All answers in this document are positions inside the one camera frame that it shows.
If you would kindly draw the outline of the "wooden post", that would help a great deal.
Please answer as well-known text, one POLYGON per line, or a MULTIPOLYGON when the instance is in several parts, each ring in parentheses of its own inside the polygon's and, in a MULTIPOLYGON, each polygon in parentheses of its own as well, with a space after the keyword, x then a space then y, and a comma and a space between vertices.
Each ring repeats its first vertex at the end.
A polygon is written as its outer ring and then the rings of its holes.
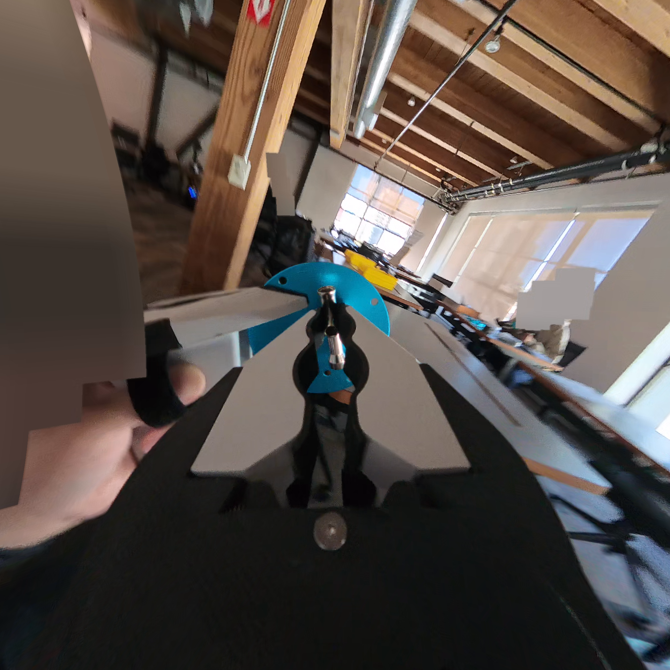
POLYGON ((325 1, 276 1, 269 27, 240 11, 189 230, 179 294, 239 287, 270 185, 267 154, 288 126, 325 1), (228 182, 234 154, 251 163, 247 188, 228 182))

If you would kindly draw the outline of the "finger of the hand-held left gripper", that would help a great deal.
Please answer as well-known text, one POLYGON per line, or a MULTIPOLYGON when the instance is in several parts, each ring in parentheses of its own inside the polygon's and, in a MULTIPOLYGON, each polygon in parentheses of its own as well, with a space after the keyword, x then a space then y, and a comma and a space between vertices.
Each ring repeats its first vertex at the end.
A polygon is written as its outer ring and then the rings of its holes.
POLYGON ((307 298, 299 294, 273 288, 243 288, 164 301, 145 310, 144 323, 167 320, 181 347, 195 347, 307 307, 307 298))

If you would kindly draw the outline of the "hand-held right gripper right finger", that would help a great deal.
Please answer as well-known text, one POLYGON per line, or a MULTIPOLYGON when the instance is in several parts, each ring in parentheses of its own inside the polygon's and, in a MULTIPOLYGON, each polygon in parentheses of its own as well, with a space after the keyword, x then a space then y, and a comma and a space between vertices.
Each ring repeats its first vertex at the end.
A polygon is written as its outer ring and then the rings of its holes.
POLYGON ((345 372, 355 391, 341 471, 344 507, 376 507, 399 482, 469 474, 423 363, 355 309, 347 316, 345 372))

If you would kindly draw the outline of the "blue round metal plate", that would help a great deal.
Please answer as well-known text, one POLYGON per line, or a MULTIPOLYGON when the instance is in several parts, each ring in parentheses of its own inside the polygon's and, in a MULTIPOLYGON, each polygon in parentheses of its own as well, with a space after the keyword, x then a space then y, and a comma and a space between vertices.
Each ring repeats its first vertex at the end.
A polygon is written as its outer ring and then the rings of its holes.
POLYGON ((291 266, 266 281, 264 288, 277 289, 306 297, 307 307, 289 315, 248 329, 248 342, 255 355, 310 310, 321 306, 318 289, 332 286, 338 303, 354 308, 381 332, 390 335, 386 305, 374 288, 356 271, 328 262, 311 262, 291 266))

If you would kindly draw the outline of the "black office chair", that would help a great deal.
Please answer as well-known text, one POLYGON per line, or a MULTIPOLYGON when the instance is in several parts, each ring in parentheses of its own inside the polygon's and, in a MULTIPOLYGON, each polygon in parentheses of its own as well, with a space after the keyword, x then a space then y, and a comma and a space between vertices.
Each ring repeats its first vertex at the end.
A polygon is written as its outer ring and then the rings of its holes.
POLYGON ((540 418, 609 484, 602 495, 546 484, 587 576, 651 668, 669 668, 669 480, 567 408, 540 418))

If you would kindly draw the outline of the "grid window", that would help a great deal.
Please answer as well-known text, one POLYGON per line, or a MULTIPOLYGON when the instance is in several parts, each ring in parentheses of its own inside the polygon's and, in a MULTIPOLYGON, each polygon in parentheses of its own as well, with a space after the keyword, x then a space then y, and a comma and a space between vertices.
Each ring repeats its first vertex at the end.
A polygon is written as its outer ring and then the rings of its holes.
POLYGON ((394 256, 414 232, 425 198, 358 165, 334 219, 331 236, 394 256))

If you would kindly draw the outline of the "window with roller blind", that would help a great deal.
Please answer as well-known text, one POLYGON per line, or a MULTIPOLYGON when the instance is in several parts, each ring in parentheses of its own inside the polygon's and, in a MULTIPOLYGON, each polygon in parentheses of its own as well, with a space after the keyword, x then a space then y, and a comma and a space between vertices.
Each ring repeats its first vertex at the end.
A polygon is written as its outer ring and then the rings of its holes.
POLYGON ((557 210, 470 216, 438 274, 454 300, 485 320, 510 316, 517 295, 558 269, 594 270, 599 287, 656 207, 557 210))

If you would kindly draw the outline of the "silver air duct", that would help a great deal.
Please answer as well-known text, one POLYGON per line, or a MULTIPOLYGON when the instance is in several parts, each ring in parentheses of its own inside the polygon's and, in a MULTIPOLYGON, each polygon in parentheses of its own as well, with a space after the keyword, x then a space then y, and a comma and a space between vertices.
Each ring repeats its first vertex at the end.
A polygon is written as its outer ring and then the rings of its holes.
POLYGON ((376 109, 382 89, 416 4, 416 1, 383 2, 381 19, 374 33, 373 47, 366 63, 365 78, 352 126, 356 139, 362 139, 371 130, 379 115, 376 109))

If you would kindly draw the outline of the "black ceiling pipe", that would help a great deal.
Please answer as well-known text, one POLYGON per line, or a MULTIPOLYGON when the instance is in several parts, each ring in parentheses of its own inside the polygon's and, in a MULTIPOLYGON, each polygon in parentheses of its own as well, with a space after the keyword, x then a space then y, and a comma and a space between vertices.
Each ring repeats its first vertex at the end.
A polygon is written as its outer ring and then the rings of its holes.
POLYGON ((669 163, 669 139, 652 138, 640 147, 598 159, 557 167, 527 177, 491 180, 481 186, 456 191, 440 189, 433 201, 444 208, 471 200, 494 198, 565 181, 596 178, 609 173, 630 173, 639 168, 669 163))

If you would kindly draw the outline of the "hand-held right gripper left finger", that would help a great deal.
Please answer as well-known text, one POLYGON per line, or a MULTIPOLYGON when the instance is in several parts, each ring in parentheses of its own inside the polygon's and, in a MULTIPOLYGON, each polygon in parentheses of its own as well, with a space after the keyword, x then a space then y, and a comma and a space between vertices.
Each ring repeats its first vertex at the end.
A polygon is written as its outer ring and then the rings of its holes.
POLYGON ((308 310, 241 368, 195 458, 191 473, 268 484, 280 505, 305 505, 320 451, 314 406, 295 369, 314 353, 308 310))

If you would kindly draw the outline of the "person's left hand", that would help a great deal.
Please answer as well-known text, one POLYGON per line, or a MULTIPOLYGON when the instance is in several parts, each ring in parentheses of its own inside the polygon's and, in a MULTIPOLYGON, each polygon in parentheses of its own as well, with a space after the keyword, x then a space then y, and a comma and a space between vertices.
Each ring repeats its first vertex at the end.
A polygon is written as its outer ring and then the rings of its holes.
POLYGON ((171 427, 144 425, 112 382, 85 385, 79 423, 29 433, 19 503, 1 510, 1 548, 33 547, 105 514, 171 427))

